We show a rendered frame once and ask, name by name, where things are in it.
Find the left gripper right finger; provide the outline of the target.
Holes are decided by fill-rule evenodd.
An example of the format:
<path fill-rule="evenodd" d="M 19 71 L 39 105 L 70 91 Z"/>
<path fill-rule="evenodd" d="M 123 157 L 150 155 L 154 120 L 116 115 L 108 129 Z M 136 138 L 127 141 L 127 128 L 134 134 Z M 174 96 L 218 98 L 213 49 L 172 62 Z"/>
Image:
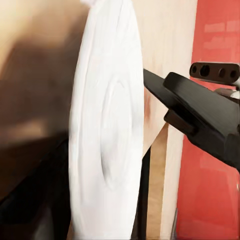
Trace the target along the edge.
<path fill-rule="evenodd" d="M 235 168 L 240 171 L 240 135 L 229 133 L 224 144 L 224 151 L 234 164 Z"/>

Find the saucer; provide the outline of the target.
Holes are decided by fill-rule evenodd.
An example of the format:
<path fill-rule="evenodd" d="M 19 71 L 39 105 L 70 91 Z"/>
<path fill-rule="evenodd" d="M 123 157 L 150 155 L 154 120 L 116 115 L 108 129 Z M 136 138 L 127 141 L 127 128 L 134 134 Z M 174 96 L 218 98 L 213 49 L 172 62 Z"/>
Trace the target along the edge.
<path fill-rule="evenodd" d="M 94 0 L 68 122 L 73 240 L 130 240 L 144 140 L 144 76 L 131 0 Z"/>

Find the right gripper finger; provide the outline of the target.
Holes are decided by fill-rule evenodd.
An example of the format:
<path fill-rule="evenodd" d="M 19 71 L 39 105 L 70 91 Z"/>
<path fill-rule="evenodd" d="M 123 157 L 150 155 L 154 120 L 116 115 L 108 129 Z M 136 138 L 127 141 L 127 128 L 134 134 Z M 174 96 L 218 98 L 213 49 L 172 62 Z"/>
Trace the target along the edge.
<path fill-rule="evenodd" d="M 178 118 L 181 118 L 183 120 L 181 127 L 195 136 L 199 131 L 199 129 L 193 125 L 196 117 L 163 87 L 162 84 L 164 80 L 164 78 L 157 76 L 149 70 L 143 69 L 143 86 L 158 100 L 163 102 Z"/>
<path fill-rule="evenodd" d="M 240 100 L 232 101 L 172 71 L 162 86 L 222 142 L 229 133 L 240 135 Z"/>

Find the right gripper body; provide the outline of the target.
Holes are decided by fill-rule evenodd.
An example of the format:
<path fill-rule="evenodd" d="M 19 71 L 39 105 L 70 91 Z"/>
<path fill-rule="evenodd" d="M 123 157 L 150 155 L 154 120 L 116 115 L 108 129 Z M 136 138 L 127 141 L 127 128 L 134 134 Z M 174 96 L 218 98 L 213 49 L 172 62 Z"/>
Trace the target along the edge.
<path fill-rule="evenodd" d="M 240 99 L 236 99 L 233 97 L 227 97 L 225 95 L 220 94 L 221 96 L 231 100 L 231 101 L 240 101 Z M 157 98 L 156 98 L 157 99 Z M 158 100 L 158 99 L 157 99 Z M 223 163 L 235 167 L 232 163 L 231 159 L 226 154 L 225 142 L 221 141 L 212 131 L 210 131 L 197 117 L 193 121 L 193 125 L 198 128 L 198 132 L 196 135 L 186 131 L 182 128 L 182 123 L 184 122 L 181 118 L 177 117 L 170 109 L 160 100 L 167 109 L 167 113 L 164 117 L 165 123 L 169 123 L 171 126 L 175 127 L 183 134 L 187 135 L 189 141 L 194 144 L 195 146 L 199 147 L 200 149 L 208 152 L 212 156 L 216 157 Z"/>

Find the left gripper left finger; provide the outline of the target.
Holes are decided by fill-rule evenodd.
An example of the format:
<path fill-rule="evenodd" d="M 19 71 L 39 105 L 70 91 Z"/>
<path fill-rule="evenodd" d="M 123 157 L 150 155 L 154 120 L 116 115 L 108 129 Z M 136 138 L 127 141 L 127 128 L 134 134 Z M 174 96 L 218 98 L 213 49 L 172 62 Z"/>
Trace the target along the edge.
<path fill-rule="evenodd" d="M 69 138 L 0 201 L 0 240 L 67 240 Z"/>

